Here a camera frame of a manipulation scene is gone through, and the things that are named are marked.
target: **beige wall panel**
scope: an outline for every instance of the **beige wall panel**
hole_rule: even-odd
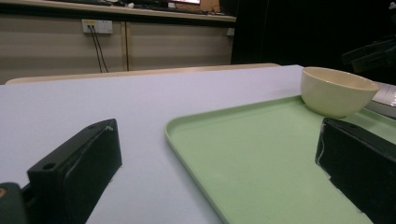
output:
[[[120,22],[98,35],[107,68],[122,71]],[[15,77],[98,73],[90,34],[81,20],[0,15],[0,84]]]
[[[128,30],[130,70],[231,63],[227,28],[131,23]]]

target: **bowl rim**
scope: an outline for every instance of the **bowl rim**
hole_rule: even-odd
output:
[[[370,83],[372,83],[372,84],[374,84],[374,85],[372,85],[372,86],[373,86],[372,88],[358,88],[358,87],[347,86],[347,85],[340,84],[340,83],[335,83],[335,82],[332,82],[332,81],[330,81],[330,80],[326,80],[326,79],[319,78],[319,77],[316,77],[316,76],[313,76],[313,75],[309,74],[305,69],[310,69],[310,68],[321,69],[321,70],[330,70],[330,71],[334,71],[334,72],[337,72],[337,73],[343,73],[343,74],[346,74],[346,75],[348,75],[348,76],[352,76],[352,77],[357,77],[357,78],[360,78],[360,79],[364,79],[364,80],[369,81]],[[358,75],[355,75],[355,74],[352,74],[352,73],[348,73],[348,72],[345,72],[345,71],[341,71],[341,70],[336,70],[336,69],[331,69],[331,68],[325,68],[325,67],[307,66],[307,67],[304,67],[304,68],[303,68],[303,73],[304,73],[304,74],[307,74],[308,76],[310,76],[310,77],[312,77],[312,78],[314,78],[314,79],[317,79],[317,80],[320,80],[320,81],[325,81],[325,82],[330,83],[330,84],[332,84],[332,85],[334,85],[334,86],[341,86],[341,87],[349,88],[349,89],[353,89],[353,90],[359,90],[359,91],[379,91],[379,90],[381,89],[381,87],[380,87],[377,83],[375,83],[374,81],[372,81],[372,80],[369,79],[369,78],[361,77],[361,76],[358,76]]]

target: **keyboard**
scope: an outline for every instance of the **keyboard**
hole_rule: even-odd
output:
[[[111,6],[112,4],[103,0],[47,0],[53,2],[66,2],[66,3],[78,3],[85,5],[97,5],[97,6]]]
[[[176,12],[176,13],[188,13],[188,14],[197,14],[197,15],[206,15],[207,12],[202,10],[190,10],[185,8],[176,8],[176,7],[154,7],[154,6],[137,6],[134,8],[143,8],[143,9],[151,9],[154,11],[166,11],[166,12]]]

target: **table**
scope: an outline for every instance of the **table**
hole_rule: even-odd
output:
[[[173,150],[176,117],[300,93],[299,65],[98,77],[0,86],[0,182],[26,171],[84,127],[119,125],[123,165],[88,223],[221,223]]]

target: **power cord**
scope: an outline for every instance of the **power cord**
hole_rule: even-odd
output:
[[[101,58],[102,58],[103,66],[105,67],[106,71],[108,72],[107,66],[106,66],[106,63],[105,63],[105,59],[103,57],[102,48],[100,47],[99,39],[98,39],[98,36],[96,35],[96,31],[95,31],[94,27],[91,26],[91,25],[89,25],[88,28],[90,29],[90,32],[91,32],[93,44],[95,45],[96,56],[97,56],[97,59],[98,59],[98,62],[99,62],[100,72],[103,73],[102,65],[100,63],[100,58],[99,58],[99,51],[100,51],[100,55],[101,55]]]

